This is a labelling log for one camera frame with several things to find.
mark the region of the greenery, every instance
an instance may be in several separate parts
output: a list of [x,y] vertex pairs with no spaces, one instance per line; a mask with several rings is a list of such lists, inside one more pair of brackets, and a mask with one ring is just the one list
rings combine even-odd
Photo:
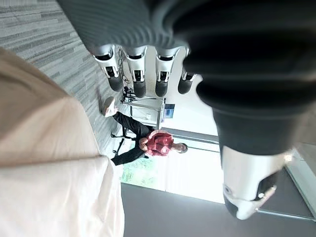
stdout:
[[134,162],[124,165],[122,182],[147,188],[156,185],[158,171],[155,158],[139,158]]

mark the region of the black pants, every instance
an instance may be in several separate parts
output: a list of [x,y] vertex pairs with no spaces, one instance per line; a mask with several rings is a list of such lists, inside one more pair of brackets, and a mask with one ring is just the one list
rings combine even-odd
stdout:
[[144,157],[145,152],[139,148],[139,139],[146,137],[151,130],[141,122],[134,120],[120,112],[113,115],[113,118],[123,127],[136,134],[135,148],[112,159],[115,165],[130,163],[138,158]]

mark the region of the chair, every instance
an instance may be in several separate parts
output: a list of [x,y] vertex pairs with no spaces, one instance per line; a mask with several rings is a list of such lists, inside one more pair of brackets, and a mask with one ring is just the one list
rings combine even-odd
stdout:
[[[151,126],[148,126],[148,128],[150,129],[150,131],[154,130],[153,127],[151,127]],[[111,137],[112,138],[121,138],[121,141],[119,142],[119,145],[118,145],[118,149],[117,150],[113,150],[113,153],[115,154],[115,156],[119,155],[119,150],[122,147],[123,142],[124,142],[125,139],[130,139],[132,141],[136,141],[136,137],[129,137],[129,136],[127,136],[127,134],[126,134],[127,129],[125,127],[122,126],[122,130],[123,130],[123,135],[122,136],[116,136],[116,135],[111,133]]]

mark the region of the hair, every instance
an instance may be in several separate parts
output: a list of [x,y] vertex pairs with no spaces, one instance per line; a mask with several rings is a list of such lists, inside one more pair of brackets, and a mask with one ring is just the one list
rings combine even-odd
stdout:
[[179,153],[185,153],[185,152],[187,152],[188,151],[188,146],[187,146],[187,144],[185,144],[185,143],[181,143],[182,145],[184,145],[186,148],[183,150],[183,151],[180,151]]

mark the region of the red shirt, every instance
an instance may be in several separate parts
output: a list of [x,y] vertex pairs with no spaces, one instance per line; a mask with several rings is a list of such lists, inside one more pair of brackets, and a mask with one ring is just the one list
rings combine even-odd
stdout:
[[147,136],[147,139],[147,154],[165,157],[171,151],[173,138],[170,133],[163,130],[155,130]]

